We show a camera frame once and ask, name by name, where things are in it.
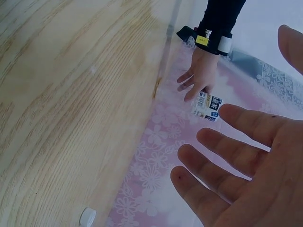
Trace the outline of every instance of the wrist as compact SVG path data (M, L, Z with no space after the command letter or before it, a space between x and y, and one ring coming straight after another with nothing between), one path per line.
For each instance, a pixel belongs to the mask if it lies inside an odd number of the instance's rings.
M232 34L201 28L200 24L197 30L196 46L215 55L227 56L232 46Z

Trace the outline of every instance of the black sleeve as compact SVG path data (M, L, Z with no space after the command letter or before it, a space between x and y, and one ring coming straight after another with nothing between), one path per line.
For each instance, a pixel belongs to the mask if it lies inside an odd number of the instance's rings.
M221 31L229 35L246 0L208 0L204 18L197 33L204 35L205 29Z
M206 30L211 30L207 46L196 46L210 53L225 55L217 50L221 37L232 37L231 31L246 0L208 0L203 20L196 30L197 35L205 37Z

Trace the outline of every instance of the wood grain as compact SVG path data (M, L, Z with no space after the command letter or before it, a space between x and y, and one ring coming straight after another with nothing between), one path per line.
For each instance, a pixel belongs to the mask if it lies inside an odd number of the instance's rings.
M104 226L192 3L0 0L0 227Z

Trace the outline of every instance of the hand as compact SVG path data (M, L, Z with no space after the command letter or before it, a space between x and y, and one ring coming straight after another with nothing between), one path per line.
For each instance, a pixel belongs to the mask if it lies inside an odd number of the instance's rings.
M282 54L303 72L303 35L279 29ZM303 226L303 121L223 105L219 114L232 127L268 147L270 152L202 129L198 141L252 178L247 181L221 169L190 145L179 149L183 167L171 172L182 198L205 227Z
M193 99L201 90L211 93L215 83L218 60L218 55L214 55L198 47L195 49L191 67L177 80L178 83L183 83L186 80L186 82L179 86L178 91L194 85L185 95L184 101L187 102Z

